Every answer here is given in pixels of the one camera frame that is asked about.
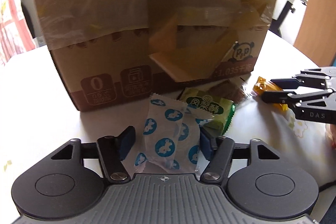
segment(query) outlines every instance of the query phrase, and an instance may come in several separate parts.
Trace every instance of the metal screw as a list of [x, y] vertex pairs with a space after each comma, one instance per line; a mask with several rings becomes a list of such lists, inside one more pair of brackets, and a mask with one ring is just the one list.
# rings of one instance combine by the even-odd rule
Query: metal screw
[[111, 179], [117, 180], [117, 181], [125, 180], [126, 178], [127, 178], [127, 175], [123, 172], [115, 172], [111, 175]]
[[220, 175], [218, 175], [217, 173], [213, 173], [213, 172], [208, 172], [208, 173], [205, 173], [203, 175], [203, 177], [206, 179], [206, 180], [217, 180], [220, 178]]

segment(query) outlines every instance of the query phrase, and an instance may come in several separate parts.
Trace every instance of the black cable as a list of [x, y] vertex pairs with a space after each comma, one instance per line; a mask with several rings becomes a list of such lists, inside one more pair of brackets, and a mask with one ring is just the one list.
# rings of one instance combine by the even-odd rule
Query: black cable
[[326, 184], [323, 184], [322, 186], [319, 187], [319, 192], [321, 193], [322, 191], [332, 187], [336, 185], [336, 180], [332, 181], [332, 182], [328, 182]]

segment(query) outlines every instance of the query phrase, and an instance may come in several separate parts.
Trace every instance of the brown square icon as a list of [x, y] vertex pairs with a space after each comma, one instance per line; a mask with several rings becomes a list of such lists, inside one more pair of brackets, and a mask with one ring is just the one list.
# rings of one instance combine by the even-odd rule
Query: brown square icon
[[101, 105], [117, 98], [112, 77], [107, 73], [84, 78], [81, 86], [89, 105]]
[[124, 69], [120, 73], [121, 87], [126, 97], [134, 97], [152, 91], [152, 70], [148, 65]]

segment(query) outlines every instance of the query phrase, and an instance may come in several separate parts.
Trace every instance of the gray ridged plate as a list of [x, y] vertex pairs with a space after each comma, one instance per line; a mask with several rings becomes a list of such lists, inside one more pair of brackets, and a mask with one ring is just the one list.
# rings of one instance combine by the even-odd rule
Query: gray ridged plate
[[[14, 224], [271, 224], [234, 207], [216, 185], [194, 175], [137, 174], [126, 184], [112, 185], [101, 201], [82, 215], [59, 221], [23, 216]], [[313, 224], [307, 216], [282, 224]]]

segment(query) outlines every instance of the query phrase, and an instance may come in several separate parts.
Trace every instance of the white wrapper with blue circles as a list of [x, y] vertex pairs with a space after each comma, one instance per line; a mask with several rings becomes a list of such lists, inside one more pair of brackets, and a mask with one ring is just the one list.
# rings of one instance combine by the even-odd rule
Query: white wrapper with blue circles
[[141, 173], [149, 161], [168, 173], [193, 173], [199, 152], [200, 126], [212, 119], [210, 112], [153, 94], [142, 146], [134, 163], [136, 172]]

